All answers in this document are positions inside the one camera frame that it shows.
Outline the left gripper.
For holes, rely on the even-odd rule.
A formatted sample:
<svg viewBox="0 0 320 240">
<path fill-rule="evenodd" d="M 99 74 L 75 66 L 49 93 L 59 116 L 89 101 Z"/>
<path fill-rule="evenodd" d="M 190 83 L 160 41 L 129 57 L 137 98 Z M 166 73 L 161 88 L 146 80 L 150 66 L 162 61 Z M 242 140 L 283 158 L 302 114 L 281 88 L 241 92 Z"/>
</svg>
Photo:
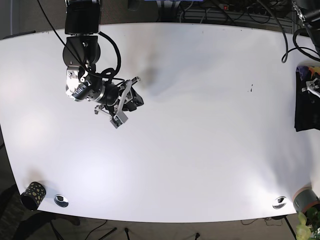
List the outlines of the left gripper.
<svg viewBox="0 0 320 240">
<path fill-rule="evenodd" d="M 320 76 L 314 75 L 311 79 L 302 80 L 301 92 L 312 94 L 320 98 Z"/>
</svg>

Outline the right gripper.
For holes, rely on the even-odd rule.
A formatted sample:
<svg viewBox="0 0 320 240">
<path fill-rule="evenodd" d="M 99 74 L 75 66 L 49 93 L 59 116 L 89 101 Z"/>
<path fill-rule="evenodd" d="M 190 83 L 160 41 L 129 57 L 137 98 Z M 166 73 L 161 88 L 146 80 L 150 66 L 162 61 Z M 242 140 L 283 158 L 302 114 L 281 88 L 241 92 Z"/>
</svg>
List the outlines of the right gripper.
<svg viewBox="0 0 320 240">
<path fill-rule="evenodd" d="M 94 113 L 109 116 L 110 123 L 116 129 L 123 125 L 128 120 L 125 112 L 133 112 L 144 105 L 143 98 L 133 88 L 140 81 L 141 78 L 136 76 L 117 84 L 105 84 L 103 96 Z"/>
</svg>

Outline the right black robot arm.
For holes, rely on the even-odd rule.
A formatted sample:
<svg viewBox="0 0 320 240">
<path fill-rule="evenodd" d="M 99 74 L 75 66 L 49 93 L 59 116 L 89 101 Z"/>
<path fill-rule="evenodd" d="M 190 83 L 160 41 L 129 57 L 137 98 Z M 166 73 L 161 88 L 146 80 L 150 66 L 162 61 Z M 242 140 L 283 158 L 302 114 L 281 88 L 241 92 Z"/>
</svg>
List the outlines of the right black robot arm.
<svg viewBox="0 0 320 240">
<path fill-rule="evenodd" d="M 64 32 L 68 36 L 62 58 L 66 69 L 66 95 L 76 102 L 96 102 L 95 114 L 110 116 L 110 122 L 118 128 L 128 117 L 125 112 L 135 111 L 144 104 L 143 98 L 133 86 L 140 77 L 120 79 L 122 59 L 118 46 L 100 31 L 101 3 L 98 0 L 67 0 Z M 116 67 L 96 71 L 101 56 L 98 37 L 108 40 L 116 54 Z"/>
</svg>

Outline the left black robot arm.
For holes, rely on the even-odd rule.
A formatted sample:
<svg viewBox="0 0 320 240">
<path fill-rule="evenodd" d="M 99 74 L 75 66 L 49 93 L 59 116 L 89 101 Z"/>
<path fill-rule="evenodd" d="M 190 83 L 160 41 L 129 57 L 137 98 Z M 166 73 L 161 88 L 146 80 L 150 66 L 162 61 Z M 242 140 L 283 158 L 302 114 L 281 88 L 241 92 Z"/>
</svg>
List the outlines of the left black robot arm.
<svg viewBox="0 0 320 240">
<path fill-rule="evenodd" d="M 320 62 L 319 57 L 314 57 L 305 52 L 297 44 L 297 36 L 305 31 L 310 37 L 316 53 L 320 55 L 320 1 L 319 0 L 292 0 L 292 6 L 297 12 L 297 16 L 302 21 L 304 29 L 297 30 L 293 34 L 293 43 L 299 52 L 312 60 Z M 311 80 L 306 81 L 306 87 L 301 89 L 302 92 L 308 91 L 316 97 L 320 97 L 320 74 L 315 72 Z"/>
</svg>

